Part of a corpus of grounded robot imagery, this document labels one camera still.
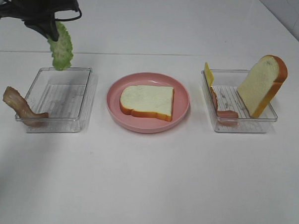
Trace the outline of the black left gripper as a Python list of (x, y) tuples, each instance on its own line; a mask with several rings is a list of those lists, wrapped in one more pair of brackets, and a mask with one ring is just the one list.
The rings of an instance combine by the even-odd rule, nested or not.
[[(25, 20), (41, 20), (54, 17), (60, 11), (75, 11), (79, 13), (77, 0), (2, 0), (0, 4), (0, 19), (5, 17)], [(47, 23), (24, 22), (25, 26), (40, 33), (46, 39), (54, 42), (59, 40), (55, 20)]]

